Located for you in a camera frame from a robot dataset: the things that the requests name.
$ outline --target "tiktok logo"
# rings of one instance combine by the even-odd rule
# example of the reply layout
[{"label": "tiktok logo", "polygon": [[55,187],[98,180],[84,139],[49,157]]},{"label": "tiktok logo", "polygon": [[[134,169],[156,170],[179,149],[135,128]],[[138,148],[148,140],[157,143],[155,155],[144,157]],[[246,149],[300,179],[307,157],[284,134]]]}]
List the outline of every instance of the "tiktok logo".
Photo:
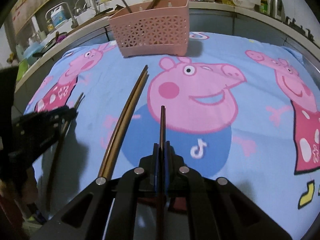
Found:
[{"label": "tiktok logo", "polygon": [[203,158],[204,147],[207,147],[207,143],[202,139],[198,139],[198,145],[191,147],[190,155],[194,159]]}]

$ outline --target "pig face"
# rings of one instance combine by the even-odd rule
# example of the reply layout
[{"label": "pig face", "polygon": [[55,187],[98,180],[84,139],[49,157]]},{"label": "pig face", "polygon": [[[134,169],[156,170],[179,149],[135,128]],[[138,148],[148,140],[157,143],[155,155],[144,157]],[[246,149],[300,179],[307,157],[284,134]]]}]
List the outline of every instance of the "pig face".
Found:
[{"label": "pig face", "polygon": [[179,63],[164,57],[163,72],[148,88],[148,108],[160,120],[166,107],[167,127],[188,133],[210,133],[230,125],[238,113],[231,88],[246,82],[245,76],[229,64],[192,63],[178,57]]},{"label": "pig face", "polygon": [[317,112],[316,100],[312,91],[299,77],[298,71],[285,59],[274,60],[261,52],[252,50],[247,50],[245,53],[254,61],[275,70],[276,82],[287,97],[304,109]]},{"label": "pig face", "polygon": [[116,45],[114,42],[108,42],[99,46],[98,49],[91,49],[86,53],[80,55],[75,60],[69,63],[70,67],[59,78],[58,83],[61,85],[67,84],[74,80],[81,72],[93,68],[101,59],[104,52],[107,52]]}]

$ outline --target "red dress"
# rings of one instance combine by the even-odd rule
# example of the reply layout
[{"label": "red dress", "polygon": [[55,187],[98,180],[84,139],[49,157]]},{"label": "red dress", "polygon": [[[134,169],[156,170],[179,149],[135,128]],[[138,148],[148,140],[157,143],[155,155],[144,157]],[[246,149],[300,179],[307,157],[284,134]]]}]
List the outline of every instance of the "red dress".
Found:
[{"label": "red dress", "polygon": [[67,84],[60,85],[56,83],[49,92],[36,103],[35,111],[40,112],[44,110],[51,111],[60,106],[64,106],[68,101],[72,90],[76,86],[78,78],[74,78]]},{"label": "red dress", "polygon": [[313,113],[291,101],[294,109],[294,142],[297,159],[294,174],[320,169],[320,112]]}]

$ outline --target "faucet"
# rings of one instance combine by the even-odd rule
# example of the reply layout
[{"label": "faucet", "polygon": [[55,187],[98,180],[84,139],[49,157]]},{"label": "faucet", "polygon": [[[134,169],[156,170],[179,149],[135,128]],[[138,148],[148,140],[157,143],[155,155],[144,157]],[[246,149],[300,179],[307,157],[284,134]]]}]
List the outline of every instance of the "faucet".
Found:
[{"label": "faucet", "polygon": [[95,0],[92,0],[92,3],[93,3],[94,10],[96,11],[96,15],[99,14],[96,1],[95,1]]},{"label": "faucet", "polygon": [[74,29],[74,28],[78,27],[79,24],[78,24],[78,22],[77,22],[77,19],[75,19],[75,17],[73,16],[73,14],[72,14],[72,12],[71,12],[71,10],[70,10],[70,7],[69,7],[69,5],[68,5],[68,3],[66,3],[66,2],[59,3],[59,4],[57,4],[56,6],[52,7],[50,10],[48,10],[47,13],[45,14],[45,19],[48,20],[48,13],[49,13],[50,11],[54,10],[55,8],[59,7],[59,6],[62,5],[62,4],[66,4],[66,5],[67,5],[67,8],[68,8],[68,10],[69,10],[69,12],[70,12],[71,19],[72,19],[71,28]]}]

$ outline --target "pink plastic basket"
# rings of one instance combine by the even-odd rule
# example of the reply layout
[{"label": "pink plastic basket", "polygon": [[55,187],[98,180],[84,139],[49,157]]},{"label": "pink plastic basket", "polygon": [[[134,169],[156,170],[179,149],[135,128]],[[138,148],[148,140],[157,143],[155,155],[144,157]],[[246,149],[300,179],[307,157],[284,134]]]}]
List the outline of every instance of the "pink plastic basket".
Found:
[{"label": "pink plastic basket", "polygon": [[110,19],[114,38],[124,57],[147,54],[184,56],[189,40],[188,0],[161,0],[155,9],[149,2],[121,9]]}]

